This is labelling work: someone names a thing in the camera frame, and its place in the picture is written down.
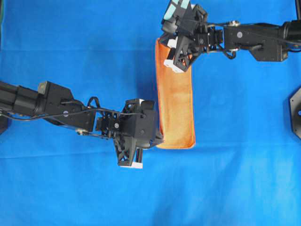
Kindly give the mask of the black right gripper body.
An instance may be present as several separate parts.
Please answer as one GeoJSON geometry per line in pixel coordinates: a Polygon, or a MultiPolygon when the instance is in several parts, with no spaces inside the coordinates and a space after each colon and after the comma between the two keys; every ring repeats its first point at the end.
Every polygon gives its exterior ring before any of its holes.
{"type": "Polygon", "coordinates": [[[170,49],[164,66],[186,72],[203,53],[219,51],[223,30],[207,22],[207,12],[189,0],[171,0],[162,19],[161,44],[170,49]]]}

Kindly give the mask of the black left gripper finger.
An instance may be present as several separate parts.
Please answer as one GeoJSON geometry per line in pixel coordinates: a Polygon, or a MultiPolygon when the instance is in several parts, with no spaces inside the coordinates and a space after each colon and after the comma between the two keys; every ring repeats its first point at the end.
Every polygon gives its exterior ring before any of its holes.
{"type": "Polygon", "coordinates": [[[157,146],[162,144],[163,142],[164,142],[164,138],[162,133],[160,131],[157,131],[155,135],[154,145],[157,146]]]}

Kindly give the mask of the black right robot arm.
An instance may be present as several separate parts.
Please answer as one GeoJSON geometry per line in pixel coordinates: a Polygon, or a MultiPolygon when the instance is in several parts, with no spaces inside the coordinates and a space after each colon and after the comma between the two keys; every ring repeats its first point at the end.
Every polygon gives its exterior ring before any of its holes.
{"type": "Polygon", "coordinates": [[[282,25],[242,24],[237,20],[210,23],[207,12],[189,0],[169,2],[162,19],[159,43],[169,48],[164,65],[176,73],[186,72],[202,54],[223,53],[234,59],[247,50],[261,62],[282,62],[290,52],[301,50],[301,2],[295,2],[297,20],[282,25]]]}

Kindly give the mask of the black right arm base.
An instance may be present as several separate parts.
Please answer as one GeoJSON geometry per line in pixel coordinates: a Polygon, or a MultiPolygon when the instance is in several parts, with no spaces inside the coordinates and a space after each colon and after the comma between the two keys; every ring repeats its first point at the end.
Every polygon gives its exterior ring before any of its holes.
{"type": "Polygon", "coordinates": [[[301,87],[292,92],[289,97],[290,124],[292,132],[301,138],[301,87]]]}

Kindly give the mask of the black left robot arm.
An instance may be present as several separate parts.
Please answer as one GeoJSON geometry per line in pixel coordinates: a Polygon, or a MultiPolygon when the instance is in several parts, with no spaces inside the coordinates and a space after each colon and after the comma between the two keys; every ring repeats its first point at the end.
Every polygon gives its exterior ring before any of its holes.
{"type": "Polygon", "coordinates": [[[73,129],[80,136],[112,139],[118,165],[125,168],[143,167],[143,150],[163,143],[158,129],[158,114],[151,100],[130,99],[121,112],[102,108],[97,97],[87,105],[76,100],[70,89],[46,81],[38,91],[22,86],[0,84],[0,131],[8,121],[46,120],[73,129]]]}

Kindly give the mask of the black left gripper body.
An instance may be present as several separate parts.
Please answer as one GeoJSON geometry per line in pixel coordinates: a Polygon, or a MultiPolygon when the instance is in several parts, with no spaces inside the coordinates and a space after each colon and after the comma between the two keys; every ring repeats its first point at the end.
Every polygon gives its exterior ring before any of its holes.
{"type": "Polygon", "coordinates": [[[127,100],[121,112],[106,111],[96,131],[113,139],[118,166],[142,168],[143,150],[158,145],[158,114],[152,100],[127,100]]]}

